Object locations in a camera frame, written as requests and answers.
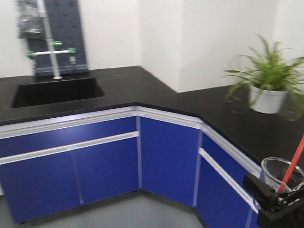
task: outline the sink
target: sink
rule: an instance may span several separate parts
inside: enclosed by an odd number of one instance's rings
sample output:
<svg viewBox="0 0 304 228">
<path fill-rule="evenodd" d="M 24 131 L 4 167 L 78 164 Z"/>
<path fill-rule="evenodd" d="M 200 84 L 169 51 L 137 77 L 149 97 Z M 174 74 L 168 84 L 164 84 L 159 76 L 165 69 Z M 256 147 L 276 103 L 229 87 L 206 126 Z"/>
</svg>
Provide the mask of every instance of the sink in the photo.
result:
<svg viewBox="0 0 304 228">
<path fill-rule="evenodd" d="M 95 78 L 29 83 L 18 86 L 12 108 L 102 97 Z"/>
</svg>

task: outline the black countertop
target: black countertop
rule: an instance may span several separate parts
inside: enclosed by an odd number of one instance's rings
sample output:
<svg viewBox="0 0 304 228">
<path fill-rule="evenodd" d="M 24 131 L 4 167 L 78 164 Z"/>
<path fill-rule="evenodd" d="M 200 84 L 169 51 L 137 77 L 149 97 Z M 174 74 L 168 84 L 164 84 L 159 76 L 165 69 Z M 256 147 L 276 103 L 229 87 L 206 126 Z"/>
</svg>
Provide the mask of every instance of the black countertop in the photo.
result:
<svg viewBox="0 0 304 228">
<path fill-rule="evenodd" d="M 18 85 L 36 79 L 0 78 L 0 125 L 139 105 L 198 117 L 257 164 L 265 157 L 291 160 L 304 133 L 304 119 L 289 121 L 286 109 L 279 114 L 261 114 L 250 109 L 244 114 L 233 113 L 245 103 L 225 102 L 228 86 L 176 93 L 139 66 L 92 70 L 64 79 L 71 77 L 96 77 L 105 96 L 11 108 Z M 299 165 L 304 168 L 303 157 Z"/>
</svg>

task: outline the blue cabinet door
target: blue cabinet door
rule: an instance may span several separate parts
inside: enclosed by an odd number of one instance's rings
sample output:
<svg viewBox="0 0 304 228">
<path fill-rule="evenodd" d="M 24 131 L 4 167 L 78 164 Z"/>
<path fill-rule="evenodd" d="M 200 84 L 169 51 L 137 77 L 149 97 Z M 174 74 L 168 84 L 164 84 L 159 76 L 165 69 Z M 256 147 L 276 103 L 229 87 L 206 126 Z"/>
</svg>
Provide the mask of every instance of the blue cabinet door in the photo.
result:
<svg viewBox="0 0 304 228">
<path fill-rule="evenodd" d="M 250 211 L 249 216 L 251 217 L 250 228 L 260 228 L 257 225 L 257 213 L 254 211 Z"/>
<path fill-rule="evenodd" d="M 0 181 L 16 223 L 80 205 L 71 152 L 0 165 Z"/>
<path fill-rule="evenodd" d="M 141 118 L 142 189 L 193 206 L 200 130 Z"/>
<path fill-rule="evenodd" d="M 209 228 L 245 228 L 249 205 L 201 158 L 197 212 Z"/>
<path fill-rule="evenodd" d="M 74 153 L 84 204 L 138 189 L 137 138 Z"/>
</svg>

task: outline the white pipe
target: white pipe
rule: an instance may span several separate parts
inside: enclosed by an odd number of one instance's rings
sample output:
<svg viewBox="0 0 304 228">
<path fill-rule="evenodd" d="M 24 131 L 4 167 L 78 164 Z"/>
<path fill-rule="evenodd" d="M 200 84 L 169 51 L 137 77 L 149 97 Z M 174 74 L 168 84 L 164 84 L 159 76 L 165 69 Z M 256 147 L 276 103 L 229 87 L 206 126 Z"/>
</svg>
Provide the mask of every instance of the white pipe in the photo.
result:
<svg viewBox="0 0 304 228">
<path fill-rule="evenodd" d="M 46 35 L 47 47 L 48 47 L 48 50 L 49 50 L 51 64 L 52 64 L 52 67 L 53 67 L 53 73 L 54 73 L 53 79 L 61 79 L 62 76 L 60 76 L 56 54 L 54 53 L 55 52 L 54 40 L 52 38 L 51 27 L 49 25 L 44 0 L 38 0 L 37 1 L 37 7 L 38 7 L 39 13 L 42 17 L 43 27 L 44 27 L 44 31 L 45 31 L 45 35 Z"/>
<path fill-rule="evenodd" d="M 61 50 L 61 51 L 53 51 L 54 54 L 69 54 L 71 51 L 69 50 Z M 42 56 L 42 55 L 50 55 L 50 51 L 40 51 L 40 52 L 34 52 L 33 56 Z"/>
</svg>

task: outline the faucet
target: faucet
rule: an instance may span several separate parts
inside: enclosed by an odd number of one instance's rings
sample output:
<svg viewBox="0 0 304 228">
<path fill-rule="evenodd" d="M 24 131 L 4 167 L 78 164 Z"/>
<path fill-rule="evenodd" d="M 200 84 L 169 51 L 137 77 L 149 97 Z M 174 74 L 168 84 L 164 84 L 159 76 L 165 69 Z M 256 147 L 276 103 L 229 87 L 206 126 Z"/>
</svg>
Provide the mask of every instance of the faucet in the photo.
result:
<svg viewBox="0 0 304 228">
<path fill-rule="evenodd" d="M 52 38 L 51 27 L 50 27 L 50 24 L 48 21 L 48 16 L 47 16 L 44 0 L 38 0 L 37 7 L 38 7 L 38 12 L 40 14 L 40 17 L 42 18 L 48 51 L 33 52 L 30 50 L 27 52 L 27 55 L 31 59 L 34 59 L 35 56 L 50 55 L 51 65 L 52 65 L 52 69 L 53 69 L 53 73 L 54 73 L 53 79 L 61 79 L 62 76 L 60 75 L 56 54 L 68 53 L 71 65 L 75 65 L 76 64 L 76 57 L 75 57 L 76 49 L 73 47 L 70 47 L 70 48 L 68 48 L 68 50 L 55 51 L 55 46 L 61 46 L 62 42 L 54 41 Z"/>
</svg>

